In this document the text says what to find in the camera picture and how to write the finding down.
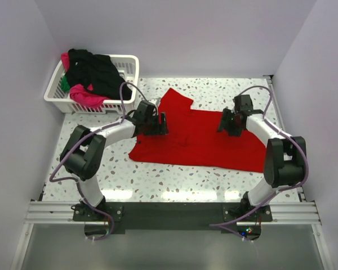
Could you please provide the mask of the red t shirt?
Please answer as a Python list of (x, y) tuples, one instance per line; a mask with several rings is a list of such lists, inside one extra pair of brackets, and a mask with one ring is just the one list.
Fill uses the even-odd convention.
[(137, 162), (264, 171), (265, 146), (249, 131), (241, 136), (218, 132), (222, 113), (191, 108), (193, 100), (170, 88), (159, 111), (167, 118), (168, 134), (139, 135), (129, 153)]

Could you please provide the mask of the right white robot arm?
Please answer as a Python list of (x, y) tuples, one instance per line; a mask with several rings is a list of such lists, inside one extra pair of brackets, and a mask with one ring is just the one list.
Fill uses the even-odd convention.
[(234, 108), (224, 109), (218, 131), (229, 136), (241, 136), (243, 131), (255, 135), (266, 149), (263, 179), (241, 198), (232, 213), (246, 221), (254, 220), (260, 208), (280, 192), (289, 190), (308, 177), (306, 142), (293, 137), (269, 121), (262, 110), (255, 110), (250, 95), (234, 97)]

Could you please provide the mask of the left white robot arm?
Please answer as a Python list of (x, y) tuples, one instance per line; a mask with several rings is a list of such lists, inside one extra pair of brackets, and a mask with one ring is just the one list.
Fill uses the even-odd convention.
[(60, 166), (70, 174), (77, 185), (81, 201), (87, 205), (86, 215), (93, 221), (105, 215), (105, 196), (96, 178), (104, 150), (119, 141), (144, 136), (168, 134), (165, 112), (155, 104), (141, 101), (137, 109), (124, 114), (119, 120), (96, 128), (77, 126), (60, 155)]

